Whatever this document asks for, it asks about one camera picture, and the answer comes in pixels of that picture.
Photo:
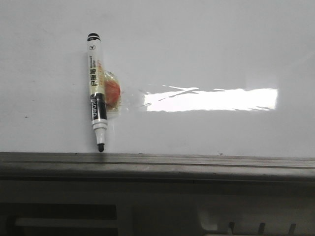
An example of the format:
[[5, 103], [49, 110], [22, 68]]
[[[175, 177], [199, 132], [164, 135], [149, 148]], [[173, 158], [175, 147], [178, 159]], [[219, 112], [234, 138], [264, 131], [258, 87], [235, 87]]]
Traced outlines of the red magnet taped to marker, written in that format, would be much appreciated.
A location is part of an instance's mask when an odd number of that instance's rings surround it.
[[117, 76], [105, 70], [102, 61], [98, 60], [100, 77], [103, 80], [107, 118], [117, 117], [121, 112], [121, 86]]

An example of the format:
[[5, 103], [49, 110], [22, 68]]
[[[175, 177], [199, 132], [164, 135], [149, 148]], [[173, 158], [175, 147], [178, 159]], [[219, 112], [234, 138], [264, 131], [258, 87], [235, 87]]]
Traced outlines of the white and black whiteboard marker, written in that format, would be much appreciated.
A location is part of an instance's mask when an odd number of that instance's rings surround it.
[[108, 123], [103, 50], [100, 36], [97, 33], [90, 33], [87, 37], [87, 56], [92, 129], [96, 136], [98, 151], [103, 152]]

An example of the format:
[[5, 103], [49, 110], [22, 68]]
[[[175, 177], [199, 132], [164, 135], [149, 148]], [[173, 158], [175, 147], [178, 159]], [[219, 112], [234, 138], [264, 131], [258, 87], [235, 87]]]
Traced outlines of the white whiteboard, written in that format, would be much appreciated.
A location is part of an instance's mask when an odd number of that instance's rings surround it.
[[314, 157], [312, 0], [3, 0], [1, 151], [97, 151], [91, 32], [122, 91], [107, 152]]

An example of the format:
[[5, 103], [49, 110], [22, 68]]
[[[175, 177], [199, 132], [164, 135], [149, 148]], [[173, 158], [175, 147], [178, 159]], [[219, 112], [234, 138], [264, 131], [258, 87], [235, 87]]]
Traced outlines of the white plastic appliance below board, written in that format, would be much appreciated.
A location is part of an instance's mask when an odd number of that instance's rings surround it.
[[0, 183], [3, 236], [312, 236], [315, 186], [259, 182]]

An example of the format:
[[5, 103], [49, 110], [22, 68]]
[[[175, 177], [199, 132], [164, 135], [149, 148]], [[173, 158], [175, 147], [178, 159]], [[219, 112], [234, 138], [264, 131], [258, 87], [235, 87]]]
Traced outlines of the grey aluminium whiteboard frame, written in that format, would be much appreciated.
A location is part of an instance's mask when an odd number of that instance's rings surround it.
[[313, 182], [314, 158], [3, 152], [3, 177]]

